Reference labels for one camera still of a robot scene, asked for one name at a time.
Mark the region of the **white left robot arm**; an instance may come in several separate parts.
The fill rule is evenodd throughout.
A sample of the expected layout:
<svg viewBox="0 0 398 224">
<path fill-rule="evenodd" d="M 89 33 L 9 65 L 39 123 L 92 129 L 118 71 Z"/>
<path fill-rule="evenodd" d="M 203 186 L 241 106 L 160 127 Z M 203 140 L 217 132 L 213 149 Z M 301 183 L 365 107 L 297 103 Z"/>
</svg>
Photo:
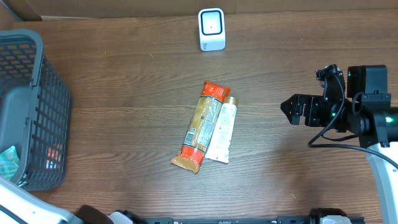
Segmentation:
<svg viewBox="0 0 398 224">
<path fill-rule="evenodd" d="M 70 212 L 44 202 L 12 182 L 1 178 L 1 224 L 140 224 L 145 222 L 127 210 L 116 210 L 106 215 L 92 206 L 82 205 L 77 211 Z"/>
</svg>

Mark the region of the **white tube gold cap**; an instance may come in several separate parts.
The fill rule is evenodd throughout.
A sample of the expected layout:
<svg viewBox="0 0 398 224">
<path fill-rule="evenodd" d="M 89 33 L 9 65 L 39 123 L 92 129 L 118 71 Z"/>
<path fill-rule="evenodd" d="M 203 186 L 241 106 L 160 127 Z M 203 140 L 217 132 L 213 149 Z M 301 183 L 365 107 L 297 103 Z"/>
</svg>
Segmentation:
<svg viewBox="0 0 398 224">
<path fill-rule="evenodd" d="M 237 98 L 233 96 L 225 98 L 213 131 L 210 145 L 205 154 L 206 159 L 211 159 L 225 164 L 229 162 L 229 148 L 233 135 L 237 107 Z"/>
</svg>

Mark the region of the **teal snack pouch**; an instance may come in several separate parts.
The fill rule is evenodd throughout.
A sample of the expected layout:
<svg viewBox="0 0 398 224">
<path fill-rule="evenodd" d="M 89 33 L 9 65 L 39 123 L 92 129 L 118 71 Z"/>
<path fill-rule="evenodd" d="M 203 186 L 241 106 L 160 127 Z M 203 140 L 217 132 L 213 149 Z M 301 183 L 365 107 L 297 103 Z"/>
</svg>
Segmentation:
<svg viewBox="0 0 398 224">
<path fill-rule="evenodd" d="M 0 154 L 1 177 L 10 180 L 20 166 L 20 159 L 15 146 L 11 146 Z"/>
</svg>

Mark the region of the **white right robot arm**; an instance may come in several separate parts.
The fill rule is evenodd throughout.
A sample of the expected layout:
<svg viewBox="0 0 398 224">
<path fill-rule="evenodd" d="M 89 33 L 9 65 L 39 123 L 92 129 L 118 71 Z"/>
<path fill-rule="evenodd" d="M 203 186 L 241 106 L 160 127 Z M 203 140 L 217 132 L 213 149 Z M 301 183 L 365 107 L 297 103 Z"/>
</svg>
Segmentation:
<svg viewBox="0 0 398 224">
<path fill-rule="evenodd" d="M 342 82 L 324 83 L 324 93 L 294 94 L 280 108 L 290 124 L 305 117 L 322 130 L 309 140 L 312 148 L 342 148 L 366 154 L 376 182 L 382 220 L 397 223 L 397 108 L 388 93 L 345 93 Z"/>
</svg>

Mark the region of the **orange brown snack packet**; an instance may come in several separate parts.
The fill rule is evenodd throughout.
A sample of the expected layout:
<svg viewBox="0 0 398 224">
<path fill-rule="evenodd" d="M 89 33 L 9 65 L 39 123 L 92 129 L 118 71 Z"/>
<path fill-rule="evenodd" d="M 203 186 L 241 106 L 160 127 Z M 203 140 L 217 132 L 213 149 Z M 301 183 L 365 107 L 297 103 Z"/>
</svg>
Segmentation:
<svg viewBox="0 0 398 224">
<path fill-rule="evenodd" d="M 231 89 L 206 81 L 181 150 L 172 164 L 198 173 L 205 158 L 224 100 Z"/>
</svg>

